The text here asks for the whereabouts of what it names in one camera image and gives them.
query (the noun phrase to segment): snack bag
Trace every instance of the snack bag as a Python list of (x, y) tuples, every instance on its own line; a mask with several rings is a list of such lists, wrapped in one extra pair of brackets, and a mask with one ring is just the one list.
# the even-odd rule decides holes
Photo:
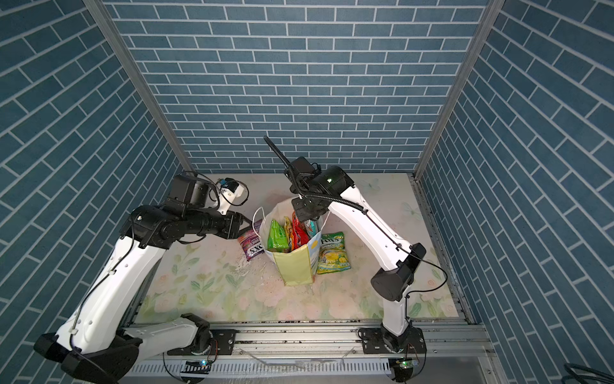
[(284, 216), (284, 231), (286, 232), (286, 238), (288, 239), (288, 246), (290, 246), (290, 251), (293, 251), (292, 248), (292, 221), (288, 216)]
[(288, 253), (290, 251), (286, 233), (277, 220), (271, 220), (267, 249), (271, 252)]
[(239, 243), (241, 243), (241, 247), (243, 248), (243, 252), (245, 252), (245, 257), (247, 258), (247, 261), (250, 261), (259, 254), (265, 252), (264, 247), (260, 242), (260, 237), (258, 237), (256, 232), (254, 232), (254, 229), (256, 231), (260, 230), (261, 224), (262, 220), (258, 220), (254, 223), (253, 229), (248, 230), (238, 238), (238, 241)]
[(309, 242), (309, 235), (305, 232), (303, 223), (298, 221), (297, 213), (292, 212), (292, 250), (300, 248)]
[(348, 254), (345, 251), (343, 232), (322, 235), (320, 258), (317, 262), (317, 273), (339, 272), (350, 269)]
[(305, 232), (309, 235), (309, 238), (312, 238), (317, 233), (317, 224), (313, 220), (303, 221), (305, 225)]

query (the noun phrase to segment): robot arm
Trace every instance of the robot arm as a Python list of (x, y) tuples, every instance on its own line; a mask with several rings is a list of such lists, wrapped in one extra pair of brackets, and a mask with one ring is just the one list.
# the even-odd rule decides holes
[(290, 162), (268, 137), (264, 139), (286, 166), (285, 175), (292, 183), (290, 191), (299, 195), (292, 200), (298, 220), (315, 219), (330, 210), (358, 234), (377, 258), (380, 270), (371, 285), (384, 298), (383, 341), (390, 351), (402, 351), (410, 336), (415, 335), (406, 314), (405, 297), (426, 249), (394, 232), (341, 168), (333, 166), (322, 171), (304, 157)]
[[(161, 206), (136, 208), (83, 302), (57, 332), (40, 336), (34, 349), (60, 362), (72, 377), (100, 384), (114, 383), (134, 363), (168, 350), (204, 351), (210, 344), (209, 323), (189, 313), (149, 327), (119, 326), (146, 276), (173, 242), (190, 233), (237, 238), (251, 227), (245, 216), (228, 211), (243, 194), (242, 183), (224, 179), (217, 207), (204, 208), (210, 187), (217, 194), (212, 182), (179, 174)], [(244, 222), (250, 225), (241, 230)]]

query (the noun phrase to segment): brick wall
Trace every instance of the brick wall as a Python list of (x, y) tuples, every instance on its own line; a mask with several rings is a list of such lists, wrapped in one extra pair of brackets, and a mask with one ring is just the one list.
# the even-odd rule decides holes
[(614, 369), (614, 3), (507, 0), (424, 188), (509, 380)]
[(179, 164), (80, 0), (0, 9), (0, 382), (57, 382), (33, 342)]
[(486, 2), (105, 4), (194, 165), (272, 172), (266, 134), (290, 158), (412, 171)]

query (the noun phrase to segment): floral floor mat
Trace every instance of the floral floor mat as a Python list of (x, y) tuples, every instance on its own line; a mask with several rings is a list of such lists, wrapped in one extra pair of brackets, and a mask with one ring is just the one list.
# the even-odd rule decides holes
[[(425, 259), (439, 265), (407, 176), (350, 176), (378, 214), (410, 243), (422, 243), (427, 249)], [(237, 209), (249, 217), (259, 206), (268, 212), (277, 202), (292, 196), (289, 182), (280, 174), (232, 177), (250, 188), (249, 201)], [(383, 315), (382, 298), (370, 284), (379, 269), (377, 260), (341, 219), (331, 215), (323, 233), (337, 231), (345, 234), (351, 269), (316, 275), (313, 284), (294, 287), (284, 286), (266, 255), (248, 262), (236, 240), (208, 236), (191, 245), (175, 243), (160, 262), (136, 322), (163, 323), (187, 312), (217, 322), (379, 319)], [(414, 278), (412, 288), (418, 290), (443, 281), (441, 271), (426, 263), (420, 264)], [(408, 315), (458, 317), (447, 286), (413, 294), (408, 300)]]

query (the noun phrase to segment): yellow-green bag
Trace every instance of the yellow-green bag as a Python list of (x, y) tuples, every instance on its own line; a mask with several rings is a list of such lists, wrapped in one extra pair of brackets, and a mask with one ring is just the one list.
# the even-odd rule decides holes
[[(266, 240), (268, 239), (271, 229), (271, 220), (284, 222), (284, 216), (292, 217), (292, 212), (294, 212), (292, 199), (293, 197), (278, 203), (262, 220), (260, 230), (254, 231), (258, 234), (263, 244), (266, 244)], [(253, 221), (255, 221), (256, 214), (260, 210), (262, 210), (262, 214), (264, 215), (264, 209), (262, 207), (258, 208), (254, 213)], [(265, 249), (266, 255), (277, 265), (277, 270), (281, 278), (284, 279), (285, 285), (295, 286), (313, 283), (313, 276), (316, 274), (317, 261), (320, 256), (322, 229), (325, 224), (326, 221), (322, 220), (320, 217), (317, 220), (318, 233), (316, 233), (307, 244), (290, 253), (271, 252)]]

